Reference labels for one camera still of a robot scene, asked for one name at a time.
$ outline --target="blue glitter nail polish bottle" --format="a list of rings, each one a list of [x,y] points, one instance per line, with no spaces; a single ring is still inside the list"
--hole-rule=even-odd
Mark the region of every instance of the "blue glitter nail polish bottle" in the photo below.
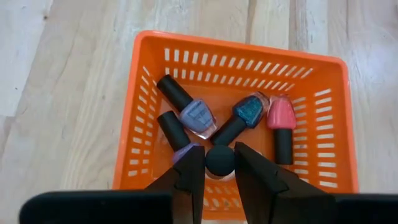
[[[232,117],[212,135],[214,145],[229,145],[246,128],[255,128],[269,109],[269,99],[261,92],[255,92],[236,103]]]

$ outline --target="purple nail polish bottle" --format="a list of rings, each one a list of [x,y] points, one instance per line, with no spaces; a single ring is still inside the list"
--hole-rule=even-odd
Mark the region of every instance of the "purple nail polish bottle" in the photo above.
[[[180,121],[197,136],[207,139],[216,130],[216,120],[202,99],[194,100],[170,75],[156,85],[170,103],[180,112]]]
[[[161,114],[157,118],[157,122],[174,151],[173,163],[180,160],[193,146],[199,146],[199,143],[191,143],[182,123],[173,111]]]

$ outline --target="nail polish bottle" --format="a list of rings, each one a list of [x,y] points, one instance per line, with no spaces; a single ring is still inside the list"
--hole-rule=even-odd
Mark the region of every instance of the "nail polish bottle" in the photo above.
[[[216,131],[216,120],[202,99],[194,100],[170,75],[161,78],[156,86],[180,112],[186,128],[203,139]]]
[[[206,177],[228,181],[235,176],[235,155],[228,146],[213,146],[205,157]]]
[[[173,163],[181,159],[193,146],[199,146],[199,143],[191,143],[191,140],[184,131],[182,123],[173,111],[161,114],[157,118],[157,122],[174,151]]]
[[[229,145],[246,128],[253,129],[269,109],[269,99],[255,92],[235,104],[232,116],[210,138],[214,145]]]
[[[292,135],[296,127],[296,117],[292,103],[286,95],[271,97],[267,123],[274,130],[275,163],[293,164]]]

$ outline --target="orange plastic basket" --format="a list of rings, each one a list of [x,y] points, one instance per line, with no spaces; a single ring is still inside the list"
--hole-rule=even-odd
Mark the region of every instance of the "orange plastic basket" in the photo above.
[[[168,73],[194,98],[207,102],[218,125],[254,91],[288,94],[297,117],[289,169],[327,192],[358,191],[348,72],[342,60],[157,31],[141,32],[134,43],[113,189],[143,189],[172,166],[172,150],[156,121],[171,109],[155,85]],[[190,137],[210,148],[208,141]],[[266,119],[237,141],[274,158]],[[206,179],[203,204],[204,219],[245,219],[234,179]]]

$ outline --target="basket rim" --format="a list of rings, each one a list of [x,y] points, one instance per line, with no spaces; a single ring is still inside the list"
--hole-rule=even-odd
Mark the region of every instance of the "basket rim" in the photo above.
[[[337,57],[326,55],[317,55],[306,52],[299,52],[295,50],[276,49],[273,47],[265,47],[259,45],[243,44],[239,42],[230,42],[226,40],[211,39],[207,37],[197,37],[185,34],[174,34],[170,32],[162,32],[157,30],[144,30],[136,35],[132,51],[131,67],[129,72],[129,81],[127,84],[126,100],[124,104],[123,120],[121,125],[121,136],[119,140],[118,155],[116,158],[116,165],[113,178],[113,189],[117,190],[121,187],[123,176],[124,158],[127,151],[127,137],[129,133],[130,114],[132,111],[132,99],[134,96],[136,75],[138,72],[139,54],[141,51],[141,43],[144,39],[150,37],[159,37],[163,39],[181,40],[186,42],[201,42],[203,44],[218,45],[222,47],[229,47],[234,49],[245,49],[257,52],[269,52],[272,54],[285,55],[289,57],[298,57],[302,59],[318,60],[338,64],[342,70],[343,76],[343,90],[345,95],[345,115],[347,124],[347,138],[348,138],[348,154],[351,172],[351,185],[352,191],[357,193],[358,186],[358,168],[356,165],[356,154],[354,147],[354,134],[353,134],[353,117],[351,109],[351,92],[349,87],[348,67],[346,63]]]

